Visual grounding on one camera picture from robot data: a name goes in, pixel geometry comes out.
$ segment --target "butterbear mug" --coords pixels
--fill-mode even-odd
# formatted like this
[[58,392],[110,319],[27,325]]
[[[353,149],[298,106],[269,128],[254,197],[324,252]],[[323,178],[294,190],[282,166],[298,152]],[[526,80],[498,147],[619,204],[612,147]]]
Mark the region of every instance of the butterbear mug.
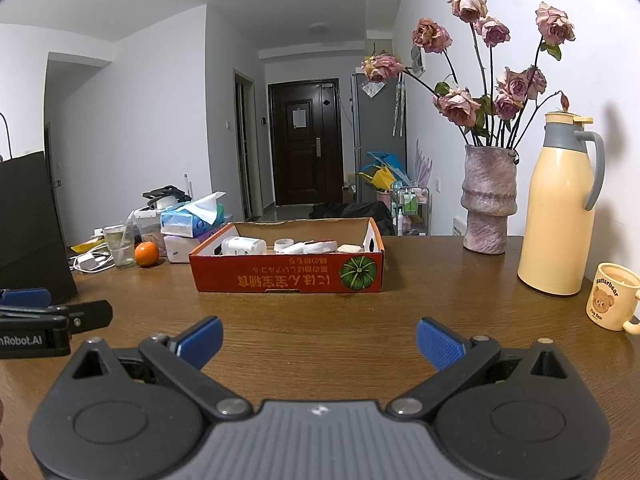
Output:
[[587,316],[608,330],[640,334],[629,320],[640,300],[640,276],[617,264],[600,264],[587,302]]

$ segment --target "black bag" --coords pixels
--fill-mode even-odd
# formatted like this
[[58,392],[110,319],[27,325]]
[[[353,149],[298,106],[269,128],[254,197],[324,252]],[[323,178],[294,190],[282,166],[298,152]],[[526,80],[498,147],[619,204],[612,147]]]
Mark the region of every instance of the black bag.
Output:
[[311,213],[309,213],[309,219],[319,218],[373,218],[382,236],[396,234],[391,211],[380,200],[355,204],[322,202],[313,206]]
[[0,288],[35,287],[48,289],[52,304],[77,293],[44,152],[0,164]]

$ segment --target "pumpkin print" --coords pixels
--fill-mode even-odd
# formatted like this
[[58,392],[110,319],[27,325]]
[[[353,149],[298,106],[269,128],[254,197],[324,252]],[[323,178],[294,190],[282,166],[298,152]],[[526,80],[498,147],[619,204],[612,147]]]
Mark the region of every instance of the pumpkin print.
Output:
[[351,290],[370,287],[376,279],[376,263],[366,256],[354,256],[340,269],[340,280]]

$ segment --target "yellow thermos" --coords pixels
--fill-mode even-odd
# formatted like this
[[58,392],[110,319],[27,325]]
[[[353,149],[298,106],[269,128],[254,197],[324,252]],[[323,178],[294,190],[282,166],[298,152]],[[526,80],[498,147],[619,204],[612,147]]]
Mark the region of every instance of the yellow thermos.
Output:
[[[518,276],[527,285],[568,296],[580,291],[587,264],[593,206],[604,180],[604,143],[585,132],[590,117],[545,115],[545,142],[529,187],[527,225]],[[596,145],[595,177],[587,140]]]

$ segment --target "gripper logo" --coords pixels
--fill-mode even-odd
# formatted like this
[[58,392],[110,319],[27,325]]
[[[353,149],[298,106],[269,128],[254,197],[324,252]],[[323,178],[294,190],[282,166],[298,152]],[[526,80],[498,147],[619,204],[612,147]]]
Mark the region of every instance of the gripper logo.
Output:
[[41,347],[44,345],[44,336],[36,335],[3,335],[0,334],[0,348]]

